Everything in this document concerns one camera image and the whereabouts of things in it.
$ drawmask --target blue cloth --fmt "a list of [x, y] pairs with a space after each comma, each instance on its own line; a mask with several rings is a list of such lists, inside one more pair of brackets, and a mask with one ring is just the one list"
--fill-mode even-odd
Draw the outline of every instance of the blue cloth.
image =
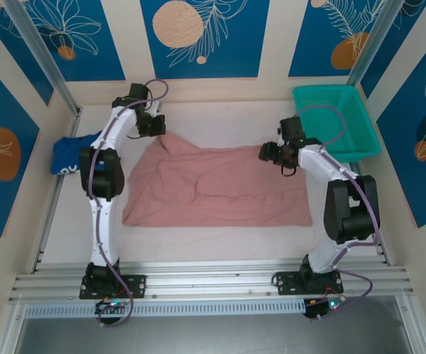
[[57, 140], [52, 148], [51, 173], [53, 175], [66, 175], [75, 173], [80, 169], [79, 150], [90, 146], [102, 133], [99, 131], [94, 135], [79, 136], [77, 138], [63, 137]]

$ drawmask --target white tabletop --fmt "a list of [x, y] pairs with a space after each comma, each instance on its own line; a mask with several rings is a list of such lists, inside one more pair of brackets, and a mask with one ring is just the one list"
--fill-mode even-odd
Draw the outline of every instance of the white tabletop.
[[[167, 130], [202, 148], [232, 148], [276, 141], [279, 120], [291, 117], [292, 101], [164, 104]], [[83, 108], [78, 136], [105, 127], [108, 105]], [[125, 178], [154, 138], [129, 140], [119, 152]], [[326, 184], [307, 174], [313, 226], [145, 228], [122, 225], [128, 185], [120, 196], [115, 225], [123, 262], [193, 260], [272, 260], [303, 257], [321, 238]], [[64, 178], [43, 263], [87, 263], [92, 247], [91, 213], [80, 175]], [[375, 255], [373, 247], [353, 249], [352, 255]]]

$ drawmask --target black mounting plate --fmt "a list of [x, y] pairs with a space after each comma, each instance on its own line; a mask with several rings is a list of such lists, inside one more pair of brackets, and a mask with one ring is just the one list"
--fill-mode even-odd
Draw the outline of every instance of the black mounting plate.
[[[145, 275], [122, 275], [121, 278], [131, 290], [134, 299], [143, 299], [146, 291], [146, 276]], [[80, 286], [79, 299], [82, 300], [100, 300], [104, 299], [107, 294], [98, 294], [90, 292], [90, 289], [85, 287], [84, 283]], [[128, 294], [123, 291], [118, 296], [113, 296], [115, 299], [128, 299]]]
[[310, 295], [325, 294], [327, 285], [332, 288], [335, 293], [342, 294], [344, 292], [343, 283], [339, 272], [332, 271], [326, 274], [319, 274], [319, 285], [313, 284], [313, 289], [305, 286], [299, 271], [279, 271], [273, 276], [273, 283], [279, 289], [279, 295]]

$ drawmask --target pink towel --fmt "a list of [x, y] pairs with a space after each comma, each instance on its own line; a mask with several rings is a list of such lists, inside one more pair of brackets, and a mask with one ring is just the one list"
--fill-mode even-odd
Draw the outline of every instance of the pink towel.
[[284, 177], [259, 146], [199, 148], [158, 137], [128, 179], [129, 226], [311, 226], [304, 171]]

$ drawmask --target plastic basket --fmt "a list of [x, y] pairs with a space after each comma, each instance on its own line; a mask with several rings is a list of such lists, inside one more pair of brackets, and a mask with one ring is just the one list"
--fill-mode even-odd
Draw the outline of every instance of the plastic basket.
[[[296, 111], [309, 105], [330, 105], [346, 118], [346, 132], [327, 146], [328, 152], [340, 162], [357, 162], [377, 155], [382, 150], [366, 108], [353, 86], [302, 86], [293, 90]], [[301, 126], [308, 138], [327, 142], [342, 130], [341, 118], [325, 108], [313, 108], [300, 114]]]

